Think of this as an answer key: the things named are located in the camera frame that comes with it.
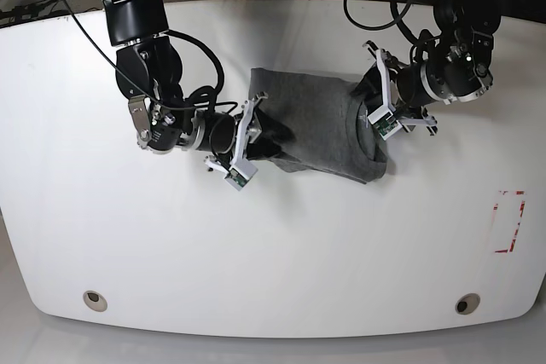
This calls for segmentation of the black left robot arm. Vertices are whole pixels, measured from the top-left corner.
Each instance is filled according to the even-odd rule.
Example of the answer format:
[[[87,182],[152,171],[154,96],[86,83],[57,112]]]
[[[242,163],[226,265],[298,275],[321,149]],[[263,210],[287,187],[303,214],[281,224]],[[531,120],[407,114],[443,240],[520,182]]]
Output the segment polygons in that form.
[[[392,19],[409,40],[408,62],[368,41],[374,65],[359,84],[364,96],[364,121],[387,140],[399,131],[417,126],[438,132],[427,106],[450,105],[481,97],[493,85],[490,71],[494,34],[500,26],[497,0],[437,0],[433,17],[439,29],[414,36],[396,5]]]

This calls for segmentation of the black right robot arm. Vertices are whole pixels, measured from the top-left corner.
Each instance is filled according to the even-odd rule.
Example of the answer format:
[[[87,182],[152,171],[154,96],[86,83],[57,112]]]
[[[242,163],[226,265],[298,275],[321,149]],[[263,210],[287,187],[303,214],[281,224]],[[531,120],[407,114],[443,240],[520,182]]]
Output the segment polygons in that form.
[[[163,0],[102,0],[110,43],[116,51],[112,65],[120,92],[128,101],[141,148],[168,153],[175,148],[209,154],[210,170],[247,181],[242,166],[270,159],[293,139],[285,125],[259,107],[260,93],[236,115],[221,113],[218,96],[225,74],[214,52],[199,39],[170,29]],[[183,63],[171,38],[194,45],[212,63],[217,80],[189,95],[180,81]]]

